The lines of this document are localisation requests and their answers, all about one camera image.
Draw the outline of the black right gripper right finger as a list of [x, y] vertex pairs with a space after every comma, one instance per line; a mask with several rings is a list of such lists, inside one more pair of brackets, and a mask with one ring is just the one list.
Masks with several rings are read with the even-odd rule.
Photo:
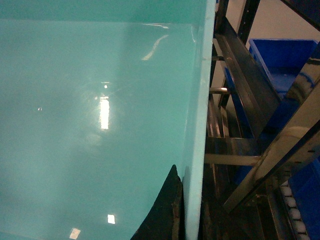
[[200, 240], [249, 240], [248, 234], [229, 216], [211, 192], [202, 191]]

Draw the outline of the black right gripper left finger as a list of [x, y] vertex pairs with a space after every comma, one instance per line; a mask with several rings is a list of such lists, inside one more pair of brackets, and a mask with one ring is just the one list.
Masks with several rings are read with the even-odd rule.
[[132, 240], [183, 240], [185, 238], [183, 183], [173, 165], [149, 213]]

